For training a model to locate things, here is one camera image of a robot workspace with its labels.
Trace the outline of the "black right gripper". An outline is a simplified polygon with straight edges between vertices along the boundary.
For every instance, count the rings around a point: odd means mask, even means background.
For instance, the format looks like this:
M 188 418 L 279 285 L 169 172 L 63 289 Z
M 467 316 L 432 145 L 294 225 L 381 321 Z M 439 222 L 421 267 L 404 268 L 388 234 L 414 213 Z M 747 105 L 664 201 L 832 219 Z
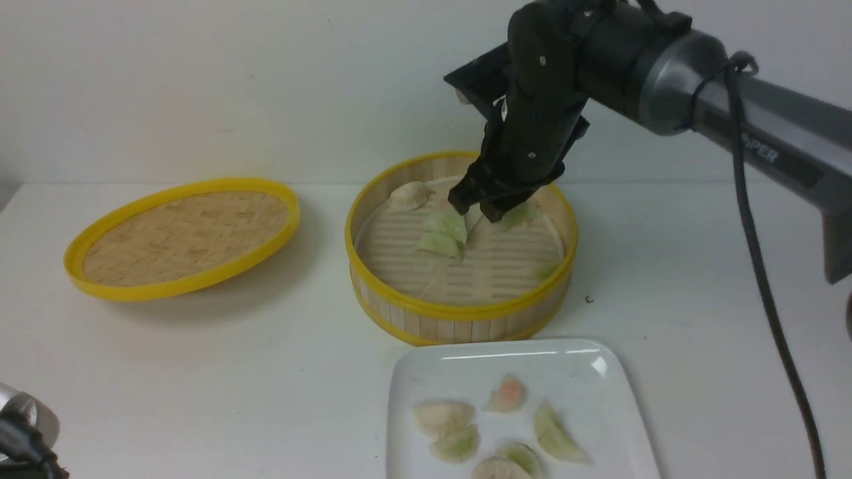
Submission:
M 503 220 L 562 175 L 562 160 L 587 101 L 581 92 L 549 97 L 513 86 L 487 119 L 480 155 L 450 189 L 447 202 L 459 215 L 480 204 L 488 222 Z

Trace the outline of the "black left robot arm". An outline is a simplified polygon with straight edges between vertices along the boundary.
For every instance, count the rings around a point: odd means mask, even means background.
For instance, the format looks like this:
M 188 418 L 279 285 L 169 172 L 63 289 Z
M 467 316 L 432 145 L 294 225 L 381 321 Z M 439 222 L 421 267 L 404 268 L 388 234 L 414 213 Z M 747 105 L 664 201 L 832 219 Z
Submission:
M 60 430 L 43 401 L 1 383 L 2 478 L 69 478 L 54 452 Z

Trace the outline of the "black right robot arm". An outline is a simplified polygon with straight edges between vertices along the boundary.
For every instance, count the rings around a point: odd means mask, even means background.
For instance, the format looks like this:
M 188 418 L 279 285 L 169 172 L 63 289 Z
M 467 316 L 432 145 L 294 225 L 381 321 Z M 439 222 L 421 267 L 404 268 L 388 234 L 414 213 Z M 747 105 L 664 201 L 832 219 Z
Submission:
M 535 1 L 507 41 L 445 76 L 486 119 L 479 157 L 448 200 L 499 221 L 556 181 L 588 100 L 660 136 L 702 134 L 813 204 L 825 276 L 850 275 L 850 112 L 757 77 L 690 16 L 651 1 Z

